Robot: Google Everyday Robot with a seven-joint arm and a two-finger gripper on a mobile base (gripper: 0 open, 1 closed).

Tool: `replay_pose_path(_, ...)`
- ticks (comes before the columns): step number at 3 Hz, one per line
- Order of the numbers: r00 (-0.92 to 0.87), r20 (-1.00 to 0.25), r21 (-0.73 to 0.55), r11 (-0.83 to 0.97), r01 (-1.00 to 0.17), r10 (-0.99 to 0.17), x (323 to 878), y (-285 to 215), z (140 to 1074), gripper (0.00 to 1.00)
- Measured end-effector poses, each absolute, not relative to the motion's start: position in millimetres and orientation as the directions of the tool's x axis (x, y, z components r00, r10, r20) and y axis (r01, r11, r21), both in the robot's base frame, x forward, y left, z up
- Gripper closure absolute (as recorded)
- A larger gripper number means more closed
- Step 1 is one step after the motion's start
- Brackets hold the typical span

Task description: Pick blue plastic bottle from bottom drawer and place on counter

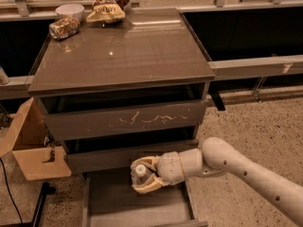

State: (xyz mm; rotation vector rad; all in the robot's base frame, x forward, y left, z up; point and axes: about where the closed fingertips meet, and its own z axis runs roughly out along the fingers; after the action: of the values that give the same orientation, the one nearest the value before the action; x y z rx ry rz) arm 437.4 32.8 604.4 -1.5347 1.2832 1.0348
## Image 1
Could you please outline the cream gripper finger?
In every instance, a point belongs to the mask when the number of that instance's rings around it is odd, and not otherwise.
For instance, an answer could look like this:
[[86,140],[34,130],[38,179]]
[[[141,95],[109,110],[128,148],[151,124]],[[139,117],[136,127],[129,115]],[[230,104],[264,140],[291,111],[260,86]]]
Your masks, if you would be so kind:
[[158,156],[146,156],[132,162],[131,170],[136,174],[147,174],[157,171]]
[[168,185],[168,183],[164,182],[160,177],[157,177],[154,173],[152,173],[149,179],[142,184],[137,183],[137,177],[135,176],[132,176],[132,181],[133,189],[140,194],[146,194]]

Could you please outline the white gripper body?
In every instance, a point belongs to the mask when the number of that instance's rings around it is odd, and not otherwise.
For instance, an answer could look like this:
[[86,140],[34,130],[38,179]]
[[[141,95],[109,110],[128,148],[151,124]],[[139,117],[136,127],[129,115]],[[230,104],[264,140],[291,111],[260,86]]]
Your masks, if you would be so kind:
[[157,173],[163,183],[176,185],[190,177],[201,177],[203,157],[199,149],[164,153],[158,160]]

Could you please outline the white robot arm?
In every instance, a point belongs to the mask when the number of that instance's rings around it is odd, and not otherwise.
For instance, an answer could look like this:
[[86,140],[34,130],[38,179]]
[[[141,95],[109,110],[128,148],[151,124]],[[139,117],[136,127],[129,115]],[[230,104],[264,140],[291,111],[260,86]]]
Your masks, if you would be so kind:
[[230,173],[259,193],[298,226],[303,226],[303,187],[246,158],[221,138],[209,137],[199,147],[132,162],[133,189],[146,194],[190,177]]

